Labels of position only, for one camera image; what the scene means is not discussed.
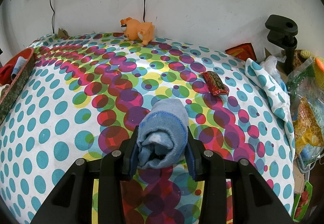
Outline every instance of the blue sock on tray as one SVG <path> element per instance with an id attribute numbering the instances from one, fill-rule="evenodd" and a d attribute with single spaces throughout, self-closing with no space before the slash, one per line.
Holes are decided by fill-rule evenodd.
<path id="1" fill-rule="evenodd" d="M 155 103 L 138 129 L 139 167 L 164 168 L 183 154 L 188 140 L 189 117 L 179 99 Z"/>

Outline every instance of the dotted cloth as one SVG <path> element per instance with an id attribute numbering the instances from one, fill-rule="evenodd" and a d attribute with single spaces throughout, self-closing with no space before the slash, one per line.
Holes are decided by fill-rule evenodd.
<path id="1" fill-rule="evenodd" d="M 28 224 L 70 165 L 117 149 L 160 99 L 178 98 L 193 136 L 229 160 L 248 159 L 291 212 L 294 179 L 284 124 L 244 65 L 213 48 L 155 38 L 148 46 L 122 33 L 33 42 L 38 60 L 0 126 L 0 195 Z M 229 88 L 214 97 L 199 72 Z M 227 221 L 232 219 L 227 183 Z M 126 223 L 198 223 L 204 184 L 187 165 L 139 170 L 121 184 Z M 97 222 L 98 181 L 93 223 Z"/>

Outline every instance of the red cloth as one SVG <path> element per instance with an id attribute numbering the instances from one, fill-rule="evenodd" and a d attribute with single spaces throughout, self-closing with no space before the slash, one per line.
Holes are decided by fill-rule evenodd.
<path id="1" fill-rule="evenodd" d="M 0 69 L 0 84 L 11 84 L 11 73 L 14 67 L 14 64 L 6 64 Z"/>

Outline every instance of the red candy package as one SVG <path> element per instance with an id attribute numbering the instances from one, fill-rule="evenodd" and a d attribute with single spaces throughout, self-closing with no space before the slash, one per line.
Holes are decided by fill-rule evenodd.
<path id="1" fill-rule="evenodd" d="M 204 77 L 207 87 L 212 95 L 228 96 L 229 89 L 227 86 L 223 84 L 222 80 L 217 75 L 217 73 L 213 71 L 205 71 L 205 72 L 201 72 L 200 74 Z"/>

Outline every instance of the orange toy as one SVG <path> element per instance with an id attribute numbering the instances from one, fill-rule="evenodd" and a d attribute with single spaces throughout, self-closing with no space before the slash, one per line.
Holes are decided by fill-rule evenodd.
<path id="1" fill-rule="evenodd" d="M 147 45 L 151 40 L 153 40 L 154 28 L 155 26 L 152 22 L 140 23 L 136 19 L 127 18 L 122 19 L 121 30 L 124 32 L 125 40 L 142 40 L 143 45 Z"/>

